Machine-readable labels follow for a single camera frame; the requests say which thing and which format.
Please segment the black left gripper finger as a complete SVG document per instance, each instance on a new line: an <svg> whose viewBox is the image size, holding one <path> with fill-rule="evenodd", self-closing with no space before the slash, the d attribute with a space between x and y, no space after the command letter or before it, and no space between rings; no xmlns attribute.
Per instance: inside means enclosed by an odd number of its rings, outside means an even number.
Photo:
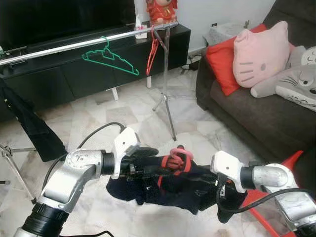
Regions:
<svg viewBox="0 0 316 237"><path fill-rule="evenodd" d="M151 147L139 147L131 155L130 158L146 158L158 155L158 149Z"/></svg>
<svg viewBox="0 0 316 237"><path fill-rule="evenodd" d="M143 178L159 177L159 176L172 176L173 171L165 167L144 167L142 172Z"/></svg>

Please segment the black shirt with white print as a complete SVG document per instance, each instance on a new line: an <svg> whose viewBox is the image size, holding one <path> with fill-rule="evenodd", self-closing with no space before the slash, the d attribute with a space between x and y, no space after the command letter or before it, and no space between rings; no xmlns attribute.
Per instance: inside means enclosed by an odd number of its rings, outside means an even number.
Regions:
<svg viewBox="0 0 316 237"><path fill-rule="evenodd" d="M67 154L59 136L36 115L32 104L0 79L0 104L3 104L19 121L43 162L58 159Z"/></svg>

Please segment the pink cat face pillow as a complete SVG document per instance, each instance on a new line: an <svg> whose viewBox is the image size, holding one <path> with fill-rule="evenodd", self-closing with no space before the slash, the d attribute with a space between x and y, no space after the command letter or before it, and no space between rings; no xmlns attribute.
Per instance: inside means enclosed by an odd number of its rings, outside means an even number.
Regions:
<svg viewBox="0 0 316 237"><path fill-rule="evenodd" d="M287 22L259 33L242 30L234 40L233 73L237 83L252 88L286 68L290 55Z"/></svg>

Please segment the green plastic hanger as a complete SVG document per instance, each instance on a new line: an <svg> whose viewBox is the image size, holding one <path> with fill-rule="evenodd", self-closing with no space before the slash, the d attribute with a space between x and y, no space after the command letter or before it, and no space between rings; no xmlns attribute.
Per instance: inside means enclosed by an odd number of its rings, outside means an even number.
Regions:
<svg viewBox="0 0 316 237"><path fill-rule="evenodd" d="M135 76L138 76L140 74L139 70L136 69L135 66L133 66L130 62L128 62L125 59L122 59L120 55L111 52L111 50L109 49L109 40L105 36L101 36L101 38L105 40L106 45L104 45L102 49L89 50L88 52L82 54L81 58L84 61L96 63L98 65L108 66L110 68L117 69L122 72L129 73ZM100 55L102 58L109 60L109 63L95 61L90 58L91 56L97 56L97 55ZM124 63L124 65L127 65L129 69L120 68L119 66L114 65L114 63L116 63L117 61L121 61L122 63Z"/></svg>

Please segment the red figurine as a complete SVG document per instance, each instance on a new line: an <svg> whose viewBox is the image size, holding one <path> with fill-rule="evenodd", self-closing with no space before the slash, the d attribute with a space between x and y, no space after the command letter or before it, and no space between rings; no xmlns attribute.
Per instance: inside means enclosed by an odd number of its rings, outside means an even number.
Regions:
<svg viewBox="0 0 316 237"><path fill-rule="evenodd" d="M177 22L178 0L145 0L151 25Z"/></svg>

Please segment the red cushion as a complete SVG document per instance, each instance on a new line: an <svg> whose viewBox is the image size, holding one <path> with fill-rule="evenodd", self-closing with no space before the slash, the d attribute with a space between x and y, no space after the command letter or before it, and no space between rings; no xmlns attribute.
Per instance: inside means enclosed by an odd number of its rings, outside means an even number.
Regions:
<svg viewBox="0 0 316 237"><path fill-rule="evenodd" d="M240 88L233 73L235 38L217 45L208 46L206 52L208 65L213 70L216 80L225 96L230 95Z"/></svg>

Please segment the red plastic hanger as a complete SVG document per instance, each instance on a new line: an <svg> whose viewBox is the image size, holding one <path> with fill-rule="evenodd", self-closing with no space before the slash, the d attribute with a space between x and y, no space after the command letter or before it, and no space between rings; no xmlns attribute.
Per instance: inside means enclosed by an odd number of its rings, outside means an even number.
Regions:
<svg viewBox="0 0 316 237"><path fill-rule="evenodd" d="M151 69L154 63L154 60L156 58L156 54L158 51L158 46L161 46L161 39L160 37L156 34L154 27L151 27L151 38L152 38L152 44L151 44L151 50L148 55L147 59L147 65L145 68L145 74L147 76L151 75Z"/></svg>
<svg viewBox="0 0 316 237"><path fill-rule="evenodd" d="M184 149L183 145L171 149L169 155L164 156L161 166L169 169L173 175L180 175L182 172L190 172L192 167L192 152Z"/></svg>

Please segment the chrome clothes rack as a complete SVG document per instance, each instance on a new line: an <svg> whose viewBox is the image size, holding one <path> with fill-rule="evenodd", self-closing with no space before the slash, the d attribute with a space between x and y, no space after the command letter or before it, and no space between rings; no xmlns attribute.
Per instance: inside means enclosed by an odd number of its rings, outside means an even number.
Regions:
<svg viewBox="0 0 316 237"><path fill-rule="evenodd" d="M171 117L171 111L169 110L169 104L168 104L168 95L166 94L167 92L167 72L168 72L168 57L169 57L169 46L170 46L170 36L171 36L171 29L175 28L178 26L178 22L171 22L171 23L163 23L161 25L155 25L154 30L156 34L160 37L161 39L161 47L164 49L164 86L161 90L161 95L162 99L160 102L156 104L156 107L158 107L161 103L165 104L165 108L167 109L167 115L169 118L169 122L171 125L171 135L172 139L176 140L175 136L175 129L172 126L172 117ZM130 38L139 34L143 33L149 33L151 34L151 28L148 29L141 29L141 30L134 30L131 32L126 32L122 34L117 34L113 36L108 36L106 37L109 42L114 41L114 40L119 40L119 39L124 39L124 38ZM32 52L29 54L21 55L21 56L16 56L16 57L11 57L8 59L3 59L0 60L0 66L5 66L5 65L11 65L12 63L15 62L21 62L21 61L27 61L29 59L35 59L38 57L44 57L44 56L49 56L52 54L60 53L60 52L65 52L68 50L74 50L74 49L80 49L82 47L88 47L91 45L97 45L100 43L106 43L104 39L98 38L98 39L91 39L87 41L79 41L77 43L69 44L69 45L64 45L61 47L56 47L52 49L46 49L46 50L41 50L38 52ZM34 204L37 201L37 198L35 197L34 193L32 190L30 190L29 186L23 179L22 174L20 173L20 170L18 169L16 163L13 160L13 153L14 152L30 152L30 151L35 151L34 148L20 148L20 149L11 149L9 146L6 145L0 145L0 157L2 157L6 162L11 171L13 171L14 176L17 178L19 181L20 185L22 185L21 191L25 192L27 196L29 197L30 203Z"/></svg>

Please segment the dark grey sofa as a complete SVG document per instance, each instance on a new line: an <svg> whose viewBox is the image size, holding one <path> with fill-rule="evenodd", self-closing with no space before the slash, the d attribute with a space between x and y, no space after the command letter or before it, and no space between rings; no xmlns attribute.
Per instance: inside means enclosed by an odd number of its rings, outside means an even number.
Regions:
<svg viewBox="0 0 316 237"><path fill-rule="evenodd" d="M316 43L315 6L316 0L276 0L263 23L271 27L287 22L289 42L310 47ZM277 95L255 98L246 88L226 95L218 77L207 50L197 73L197 104L225 123L265 163L280 163L302 151L294 178L300 187L315 192L316 112Z"/></svg>

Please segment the black television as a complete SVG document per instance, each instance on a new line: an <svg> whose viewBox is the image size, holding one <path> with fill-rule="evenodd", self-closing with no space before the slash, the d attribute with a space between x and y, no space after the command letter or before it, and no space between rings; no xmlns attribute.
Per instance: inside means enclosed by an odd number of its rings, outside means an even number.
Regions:
<svg viewBox="0 0 316 237"><path fill-rule="evenodd" d="M135 0L0 0L0 47L120 27L135 16Z"/></svg>

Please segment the red plastic stool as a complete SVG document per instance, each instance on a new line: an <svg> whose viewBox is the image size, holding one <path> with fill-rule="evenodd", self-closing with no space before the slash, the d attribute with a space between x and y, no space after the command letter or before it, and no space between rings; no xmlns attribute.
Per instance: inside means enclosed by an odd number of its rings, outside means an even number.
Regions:
<svg viewBox="0 0 316 237"><path fill-rule="evenodd" d="M282 161L281 164L294 172L302 155L303 151L297 151ZM255 201L268 196L270 193L260 190L247 190L246 194L242 207L255 203ZM313 225L305 224L299 228L290 223L277 198L268 199L257 207L248 210L248 213L267 231L269 237L316 237Z"/></svg>

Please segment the grey closed-eyed Totoro pillow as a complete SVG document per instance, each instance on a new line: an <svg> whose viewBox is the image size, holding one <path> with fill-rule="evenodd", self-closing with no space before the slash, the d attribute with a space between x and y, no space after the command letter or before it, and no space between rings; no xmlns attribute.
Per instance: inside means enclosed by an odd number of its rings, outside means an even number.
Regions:
<svg viewBox="0 0 316 237"><path fill-rule="evenodd" d="M291 49L286 69L304 65L316 67L316 46L307 49L301 45Z"/></svg>

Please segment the black TV console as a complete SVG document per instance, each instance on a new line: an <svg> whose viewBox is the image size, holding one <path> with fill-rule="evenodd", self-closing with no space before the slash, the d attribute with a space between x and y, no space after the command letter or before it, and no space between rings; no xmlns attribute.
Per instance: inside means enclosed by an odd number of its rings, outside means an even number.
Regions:
<svg viewBox="0 0 316 237"><path fill-rule="evenodd" d="M63 43L74 43L99 38L101 35L111 36L121 34L129 29L106 30L88 34L79 38L57 41L36 46L28 52L52 49ZM187 63L188 47L192 30L184 25L171 28L169 43L168 68L174 69ZM113 87L144 79L151 39L136 39L134 37L111 40L109 48L122 59L127 60L139 70L139 76L125 73L108 66L86 62L81 55L89 50L102 49L105 43L91 45L79 49L68 50L35 59L13 66L13 70L4 69L0 79L23 99L34 105L36 112L72 102L75 99L103 92Z"/></svg>

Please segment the side table with white cloth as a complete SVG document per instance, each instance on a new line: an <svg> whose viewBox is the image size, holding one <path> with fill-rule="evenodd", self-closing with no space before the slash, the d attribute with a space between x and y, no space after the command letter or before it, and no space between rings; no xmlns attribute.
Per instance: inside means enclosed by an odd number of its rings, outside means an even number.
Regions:
<svg viewBox="0 0 316 237"><path fill-rule="evenodd" d="M229 22L210 27L208 32L203 35L203 38L208 46L217 45L237 36L237 34L245 29L244 23Z"/></svg>

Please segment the navy garment with red stripes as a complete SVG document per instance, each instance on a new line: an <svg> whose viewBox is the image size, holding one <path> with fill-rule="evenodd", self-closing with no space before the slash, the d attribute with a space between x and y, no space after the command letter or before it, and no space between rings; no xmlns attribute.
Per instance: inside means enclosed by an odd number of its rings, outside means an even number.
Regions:
<svg viewBox="0 0 316 237"><path fill-rule="evenodd" d="M147 157L145 167L161 167L164 156ZM178 207L197 215L218 203L216 181L217 174L204 165L197 165L193 156L190 172L168 177L118 178L109 180L106 190L122 201Z"/></svg>

